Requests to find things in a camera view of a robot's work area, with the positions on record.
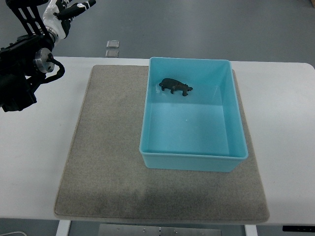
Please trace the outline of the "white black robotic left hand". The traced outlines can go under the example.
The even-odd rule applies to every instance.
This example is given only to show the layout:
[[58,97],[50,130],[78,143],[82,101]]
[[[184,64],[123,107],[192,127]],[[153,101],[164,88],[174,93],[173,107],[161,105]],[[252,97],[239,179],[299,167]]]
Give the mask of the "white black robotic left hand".
[[71,0],[51,0],[43,13],[43,23],[54,43],[65,39],[72,20],[96,4],[95,0],[82,3]]

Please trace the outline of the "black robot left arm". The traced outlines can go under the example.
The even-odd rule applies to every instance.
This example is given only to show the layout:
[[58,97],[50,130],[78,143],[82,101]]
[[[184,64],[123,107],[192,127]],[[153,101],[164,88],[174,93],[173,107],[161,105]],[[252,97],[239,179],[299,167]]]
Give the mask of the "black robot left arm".
[[0,106],[5,112],[14,112],[36,103],[38,87],[61,78],[65,69],[52,55],[57,39],[49,33],[38,12],[38,6],[46,1],[5,3],[27,32],[0,50]]

